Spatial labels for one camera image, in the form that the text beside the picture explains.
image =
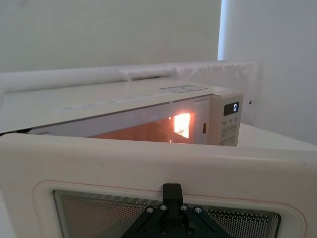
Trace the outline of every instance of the metal bolt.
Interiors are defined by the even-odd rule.
[[[191,228],[187,228],[187,229],[186,229],[186,233],[189,234],[189,235],[191,235],[192,233],[194,233],[194,231],[193,231],[193,229],[191,229]]]
[[[160,233],[161,233],[162,235],[166,235],[166,234],[167,234],[167,229],[162,228],[162,229],[160,230]]]
[[[201,209],[200,207],[196,207],[196,208],[195,208],[195,212],[201,213],[201,212],[202,212],[202,209]]]
[[[153,210],[153,208],[152,207],[148,207],[147,208],[147,213],[152,213],[154,210]]]
[[[165,210],[167,209],[167,207],[166,207],[165,205],[161,205],[160,209],[161,209],[162,211],[165,211]]]
[[[180,207],[180,209],[182,209],[183,211],[186,211],[187,210],[187,206],[183,205]]]

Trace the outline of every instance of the beige plastic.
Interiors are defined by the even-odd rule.
[[[253,125],[257,104],[257,87],[260,82],[259,71],[260,62],[250,60],[179,62],[0,73],[0,104],[1,94],[12,92],[164,77],[170,80],[239,90],[243,93],[245,99],[241,122]]]
[[[278,238],[315,238],[317,152],[45,135],[0,137],[0,188],[17,237],[61,238],[52,191],[161,199],[281,215]]]
[[[210,99],[210,133],[209,145],[237,146],[241,118],[241,108],[238,112],[224,116],[226,104],[238,102],[242,106],[243,96],[235,90],[225,90],[211,95]]]
[[[206,89],[186,93],[171,93],[161,89],[186,84]],[[0,105],[0,133],[113,114],[170,101],[210,95],[223,90],[225,89],[161,78],[7,93],[3,95]],[[127,100],[124,103],[113,105],[84,107],[89,104],[98,104],[114,99],[124,100],[130,97],[144,97],[144,99]],[[65,108],[78,106],[83,108],[65,111]]]

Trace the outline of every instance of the perforated metal mesh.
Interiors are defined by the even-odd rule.
[[[190,113],[174,116],[174,132],[185,138],[189,138]]]
[[[147,206],[161,201],[54,191],[63,238],[120,238]],[[280,216],[273,212],[203,206],[234,238],[274,238]]]

